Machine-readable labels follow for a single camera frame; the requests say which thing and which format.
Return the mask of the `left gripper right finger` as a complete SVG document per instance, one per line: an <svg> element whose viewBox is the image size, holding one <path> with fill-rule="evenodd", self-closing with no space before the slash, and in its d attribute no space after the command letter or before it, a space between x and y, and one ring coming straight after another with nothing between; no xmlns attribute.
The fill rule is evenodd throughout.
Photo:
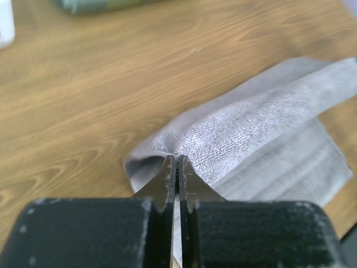
<svg viewBox="0 0 357 268"><path fill-rule="evenodd" d="M347 267L329 217L307 201L228 201L178 160L183 267Z"/></svg>

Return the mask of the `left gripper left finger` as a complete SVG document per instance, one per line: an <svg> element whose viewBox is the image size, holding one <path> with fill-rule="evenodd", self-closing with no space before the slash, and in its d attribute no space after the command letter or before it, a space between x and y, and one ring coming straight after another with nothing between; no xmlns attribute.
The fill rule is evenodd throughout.
<svg viewBox="0 0 357 268"><path fill-rule="evenodd" d="M38 198L18 215L2 267L171 267L173 157L129 198Z"/></svg>

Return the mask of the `grey towel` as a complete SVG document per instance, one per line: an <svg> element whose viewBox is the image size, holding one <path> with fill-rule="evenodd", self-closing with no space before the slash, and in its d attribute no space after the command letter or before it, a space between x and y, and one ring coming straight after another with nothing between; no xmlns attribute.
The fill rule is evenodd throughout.
<svg viewBox="0 0 357 268"><path fill-rule="evenodd" d="M356 95L356 58L292 58L182 113L137 145L123 166L134 191L168 155L229 200L328 203L352 178L318 119Z"/></svg>

